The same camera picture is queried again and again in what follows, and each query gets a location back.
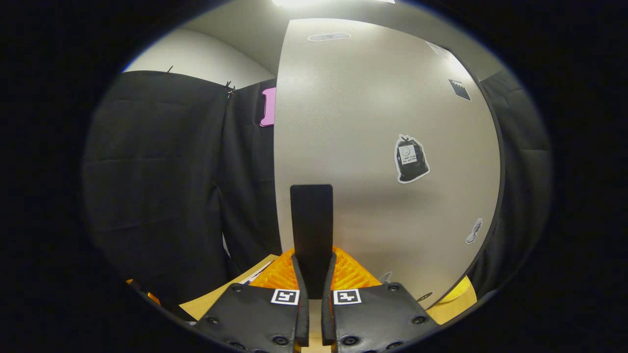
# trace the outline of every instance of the pink handle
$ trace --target pink handle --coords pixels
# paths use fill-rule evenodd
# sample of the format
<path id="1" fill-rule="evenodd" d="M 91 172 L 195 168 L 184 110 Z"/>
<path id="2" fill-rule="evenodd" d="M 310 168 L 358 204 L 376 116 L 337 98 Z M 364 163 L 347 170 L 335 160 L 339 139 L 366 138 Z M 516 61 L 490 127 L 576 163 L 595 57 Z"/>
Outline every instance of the pink handle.
<path id="1" fill-rule="evenodd" d="M 262 94 L 266 96 L 266 105 L 264 106 L 264 119 L 259 122 L 259 125 L 274 125 L 274 100 L 277 94 L 277 87 L 265 89 Z"/>

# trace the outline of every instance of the table surface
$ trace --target table surface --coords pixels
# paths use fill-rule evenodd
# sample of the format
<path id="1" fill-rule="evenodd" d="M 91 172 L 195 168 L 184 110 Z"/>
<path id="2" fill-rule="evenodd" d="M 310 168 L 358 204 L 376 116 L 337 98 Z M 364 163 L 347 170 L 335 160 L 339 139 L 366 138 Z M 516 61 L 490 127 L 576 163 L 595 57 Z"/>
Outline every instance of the table surface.
<path id="1" fill-rule="evenodd" d="M 188 301 L 179 305 L 193 318 L 199 320 L 209 310 L 209 308 L 218 300 L 223 292 L 232 283 L 238 283 L 244 281 L 247 277 L 253 275 L 256 271 L 262 268 L 269 261 L 275 260 L 277 255 L 266 256 L 265 259 L 260 261 L 257 265 L 251 269 L 242 273 L 240 276 L 232 280 L 231 282 L 221 286 L 220 288 L 207 293 L 204 296 L 198 297 L 194 300 Z M 477 301 L 475 296 L 475 290 L 473 286 L 470 286 L 467 291 L 462 293 L 458 298 L 448 301 L 446 303 L 437 303 L 427 310 L 428 314 L 440 325 L 456 317 L 462 313 L 471 305 Z M 302 353 L 329 353 L 331 352 L 330 346 L 322 345 L 322 334 L 320 328 L 320 312 L 321 312 L 321 300 L 310 300 L 310 346 L 301 348 Z"/>

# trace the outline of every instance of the screw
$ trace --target screw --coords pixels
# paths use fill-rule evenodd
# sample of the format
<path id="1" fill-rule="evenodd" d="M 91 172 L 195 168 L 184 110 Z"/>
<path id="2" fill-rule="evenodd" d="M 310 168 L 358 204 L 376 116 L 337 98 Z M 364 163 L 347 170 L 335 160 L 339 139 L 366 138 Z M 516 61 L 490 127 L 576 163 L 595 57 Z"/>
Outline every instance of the screw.
<path id="1" fill-rule="evenodd" d="M 358 343 L 359 339 L 357 337 L 354 336 L 349 336 L 349 337 L 345 337 L 342 340 L 342 344 L 343 345 L 354 345 L 356 343 Z"/>
<path id="2" fill-rule="evenodd" d="M 386 347 L 386 349 L 395 348 L 398 345 L 401 345 L 401 342 L 391 343 L 391 344 L 388 345 L 388 347 Z"/>
<path id="3" fill-rule="evenodd" d="M 244 348 L 244 346 L 243 346 L 243 345 L 241 345 L 241 344 L 240 344 L 240 343 L 238 343 L 238 342 L 230 342 L 229 344 L 230 344 L 230 345 L 232 345 L 232 346 L 234 346 L 235 348 L 246 349 L 246 348 Z"/>
<path id="4" fill-rule="evenodd" d="M 412 323 L 424 323 L 427 321 L 427 318 L 424 316 L 417 316 L 412 320 Z"/>
<path id="5" fill-rule="evenodd" d="M 273 338 L 273 342 L 275 344 L 278 344 L 278 345 L 287 345 L 288 344 L 288 339 L 286 337 L 277 336 L 277 337 Z"/>

